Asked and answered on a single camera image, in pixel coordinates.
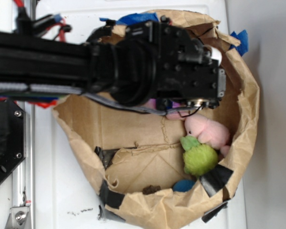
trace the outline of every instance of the green plush toy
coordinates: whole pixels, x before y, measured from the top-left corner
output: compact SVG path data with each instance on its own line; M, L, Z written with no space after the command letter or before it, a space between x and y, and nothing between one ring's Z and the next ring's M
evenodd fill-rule
M180 142L185 150L183 160L186 174L196 176L198 179L217 165L217 153L209 145L201 144L197 138L190 135L181 137Z

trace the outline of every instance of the brown paper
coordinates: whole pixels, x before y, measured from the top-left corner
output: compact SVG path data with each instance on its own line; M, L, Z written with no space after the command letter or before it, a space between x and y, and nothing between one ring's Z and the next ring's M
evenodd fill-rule
M71 95L54 108L53 113L66 132L70 145L87 179L99 194L102 180L111 190L125 194L119 209L106 205L126 222L146 229L179 229L205 212L232 198L253 154L257 133L259 87L231 44L240 41L222 34L219 21L189 11L155 10L166 15L173 25L184 27L192 37L218 48L223 54L222 67L227 74L226 94L220 106L204 109L201 114L227 126L233 136L231 150L220 164L233 170L225 192L211 198L199 181L186 193L173 192L174 182L186 178L183 172L179 138L185 135L182 121L170 121L153 114L135 114L100 106L87 98ZM125 27L114 28L117 43ZM105 171L93 152L121 148ZM143 195L142 189L160 185L163 190Z

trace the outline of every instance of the black duct tape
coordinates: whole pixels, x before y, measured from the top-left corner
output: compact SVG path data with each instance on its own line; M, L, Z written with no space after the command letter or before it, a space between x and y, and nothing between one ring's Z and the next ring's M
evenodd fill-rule
M221 205L215 207L214 209L206 212L204 214L204 216L201 217L202 221L207 223L208 221L210 221L214 216L216 216L221 209L227 208L228 207L228 200L226 200L225 202L223 202Z
M232 170L221 165L216 165L214 169L200 176L199 180L209 197L212 197L224 188L232 174Z
M112 219L112 220L119 221L119 222L125 222L125 220L119 217L118 215L105 209L105 205L108 205L112 208L119 209L120 205L123 202L124 197L125 197L124 194L109 190L107 182L103 180L101 190L100 190L100 195L99 195L100 202L101 202L100 217L106 218L106 219Z
M118 151L119 149L103 150L102 148L98 146L94 149L94 152L99 156L105 169L110 166L111 160L113 159L115 153Z

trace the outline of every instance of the pink stuffed animal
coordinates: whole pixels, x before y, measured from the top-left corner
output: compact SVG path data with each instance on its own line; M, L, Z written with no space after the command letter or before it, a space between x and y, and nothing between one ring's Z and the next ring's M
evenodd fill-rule
M185 119L184 126L187 135L194 136L200 143L220 150L220 153L226 157L230 150L230 146L227 145L230 133L224 125L203 115L194 114Z

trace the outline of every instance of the crumpled brown paper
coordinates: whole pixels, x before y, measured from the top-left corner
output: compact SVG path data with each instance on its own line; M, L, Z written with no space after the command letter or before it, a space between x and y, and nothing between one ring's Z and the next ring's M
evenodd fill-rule
M226 94L220 106L204 109L201 114L227 126L233 136L231 150L220 164L233 170L226 188L211 198L201 183L186 193L173 192L170 187L187 177L183 172L179 137L185 135L182 121L170 121L153 114L135 114L100 106L87 98L71 95L56 106L53 114L66 132L83 172L99 194L102 180L111 190L125 193L119 209L106 206L127 223L146 229L179 229L205 212L232 198L253 154L257 133L259 87L231 44L240 41L222 34L219 21L189 11L153 10L165 15L173 25L184 27L192 37L218 48L223 54L221 66L227 74ZM124 35L123 26L114 28L113 43ZM105 171L96 146L103 149L122 148ZM164 188L143 195L148 185Z

